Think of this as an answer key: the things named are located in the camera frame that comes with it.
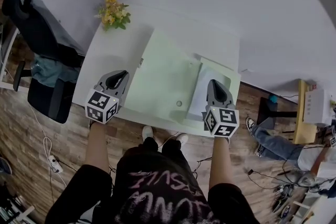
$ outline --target wooden floor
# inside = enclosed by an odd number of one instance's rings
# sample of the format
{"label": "wooden floor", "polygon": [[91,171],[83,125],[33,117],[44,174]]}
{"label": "wooden floor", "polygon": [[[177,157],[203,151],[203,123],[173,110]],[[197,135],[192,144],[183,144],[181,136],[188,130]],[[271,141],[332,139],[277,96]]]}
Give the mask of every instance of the wooden floor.
{"label": "wooden floor", "polygon": [[[246,172],[254,169],[270,176],[282,172],[282,162],[265,161],[254,155],[256,142],[248,134],[245,117],[250,115],[256,119],[260,97],[267,95],[257,89],[241,85],[237,108],[240,112],[240,127],[231,140],[230,153],[234,166],[235,182],[251,205],[255,216],[261,223],[276,223],[276,215],[271,213],[275,195],[272,190],[261,189],[249,180]],[[37,223],[43,223],[52,206],[50,189],[50,169],[43,148],[43,133],[27,103],[27,95],[11,90],[0,90],[0,153],[12,165],[13,176],[4,179],[9,186],[22,195],[26,202],[34,205],[36,210],[31,214]],[[279,110],[294,111],[296,105],[279,100]],[[53,141],[51,154],[74,169],[78,169],[85,158],[87,145],[88,119],[82,107],[73,105],[66,124],[58,124],[36,112],[39,122]],[[118,160],[130,147],[141,143],[142,125],[113,118],[109,125],[118,128],[114,136],[108,136],[109,161],[116,167]],[[280,119],[276,131],[294,130],[294,120]],[[164,130],[154,130],[155,135],[164,139],[170,134]],[[191,169],[197,160],[212,155],[213,139],[190,136],[183,147],[183,153],[190,163]],[[208,191],[210,161],[202,162],[198,169],[198,182],[205,194]],[[74,171],[63,165],[62,177],[68,183]],[[271,187],[271,179],[252,174],[251,177],[261,186]],[[56,199],[64,189],[64,185],[56,174],[52,174],[51,184]]]}

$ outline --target white sneaker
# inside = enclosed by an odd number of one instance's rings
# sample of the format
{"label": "white sneaker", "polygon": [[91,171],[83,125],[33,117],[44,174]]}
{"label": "white sneaker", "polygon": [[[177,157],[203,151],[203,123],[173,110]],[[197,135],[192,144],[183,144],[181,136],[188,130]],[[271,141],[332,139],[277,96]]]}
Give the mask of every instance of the white sneaker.
{"label": "white sneaker", "polygon": [[148,125],[142,129],[142,139],[145,141],[147,137],[153,137],[153,129]]}
{"label": "white sneaker", "polygon": [[188,135],[187,134],[180,134],[176,140],[181,143],[181,147],[184,146],[188,142]]}

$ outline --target black t-shirt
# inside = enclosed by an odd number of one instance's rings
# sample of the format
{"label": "black t-shirt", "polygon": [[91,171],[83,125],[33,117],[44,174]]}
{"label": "black t-shirt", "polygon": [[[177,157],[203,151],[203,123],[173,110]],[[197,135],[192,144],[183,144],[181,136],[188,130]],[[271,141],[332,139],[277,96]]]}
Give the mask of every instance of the black t-shirt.
{"label": "black t-shirt", "polygon": [[159,153],[121,158],[110,189],[106,172],[83,165],[46,224],[75,222],[98,201],[92,223],[258,223],[238,187],[218,184],[207,201],[194,176]]}

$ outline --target blue cloth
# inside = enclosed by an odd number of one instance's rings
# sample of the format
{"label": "blue cloth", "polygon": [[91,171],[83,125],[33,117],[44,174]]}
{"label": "blue cloth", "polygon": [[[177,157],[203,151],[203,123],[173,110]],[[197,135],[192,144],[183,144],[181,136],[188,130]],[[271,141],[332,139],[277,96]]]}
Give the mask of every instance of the blue cloth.
{"label": "blue cloth", "polygon": [[79,70],[80,68],[68,67],[59,61],[35,55],[31,66],[31,75],[39,83],[53,88],[57,79],[61,79],[64,82],[70,81],[76,83]]}
{"label": "blue cloth", "polygon": [[263,146],[260,152],[261,157],[276,161],[288,160],[288,162],[298,167],[298,159],[303,149],[302,145],[293,144],[278,135],[271,136],[264,128],[257,124],[252,127],[252,133],[259,144]]}

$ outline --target green leaf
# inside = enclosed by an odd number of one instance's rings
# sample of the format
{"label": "green leaf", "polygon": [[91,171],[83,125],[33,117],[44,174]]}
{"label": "green leaf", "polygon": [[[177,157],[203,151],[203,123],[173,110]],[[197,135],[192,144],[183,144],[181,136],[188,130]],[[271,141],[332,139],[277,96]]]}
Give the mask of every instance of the green leaf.
{"label": "green leaf", "polygon": [[126,29],[126,26],[125,26],[123,23],[120,23],[120,24],[119,24],[119,27],[120,27],[121,29],[124,29],[124,30]]}

